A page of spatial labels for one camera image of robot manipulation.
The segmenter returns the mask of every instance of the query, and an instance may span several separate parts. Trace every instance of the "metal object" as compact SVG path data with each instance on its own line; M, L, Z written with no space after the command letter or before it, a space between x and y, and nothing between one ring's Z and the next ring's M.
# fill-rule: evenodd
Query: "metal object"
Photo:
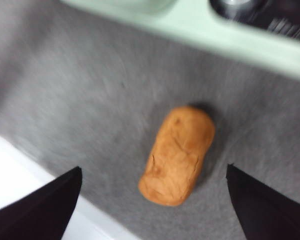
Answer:
M300 0L210 0L223 18L300 40Z

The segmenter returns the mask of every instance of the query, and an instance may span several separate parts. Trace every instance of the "gray floor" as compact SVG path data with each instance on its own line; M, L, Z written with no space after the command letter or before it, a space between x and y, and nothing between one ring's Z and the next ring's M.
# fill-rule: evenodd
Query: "gray floor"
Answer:
M169 109L217 125L194 193L162 207L138 192ZM0 135L145 240L243 240L227 163L300 203L300 82L75 10L0 0Z

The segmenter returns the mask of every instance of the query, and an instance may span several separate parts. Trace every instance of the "light green tray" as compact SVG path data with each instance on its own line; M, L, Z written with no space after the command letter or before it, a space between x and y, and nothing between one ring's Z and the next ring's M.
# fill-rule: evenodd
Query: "light green tray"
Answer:
M300 80L300 41L226 21L207 0L62 0L119 22Z

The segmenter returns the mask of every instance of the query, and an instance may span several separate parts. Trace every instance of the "bread loaf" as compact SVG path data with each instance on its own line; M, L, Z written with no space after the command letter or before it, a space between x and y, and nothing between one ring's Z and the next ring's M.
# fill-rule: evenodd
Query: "bread loaf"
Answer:
M190 106L173 109L163 121L138 187L157 204L177 206L192 192L215 135L211 118Z

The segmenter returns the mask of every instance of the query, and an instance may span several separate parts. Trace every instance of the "black object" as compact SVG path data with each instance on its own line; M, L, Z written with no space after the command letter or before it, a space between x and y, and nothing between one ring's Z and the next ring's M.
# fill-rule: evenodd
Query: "black object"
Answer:
M210 0L222 17L300 40L300 0Z
M300 204L233 165L226 172L231 202L248 240L300 240Z
M0 240L60 240L75 209L81 168L0 209Z

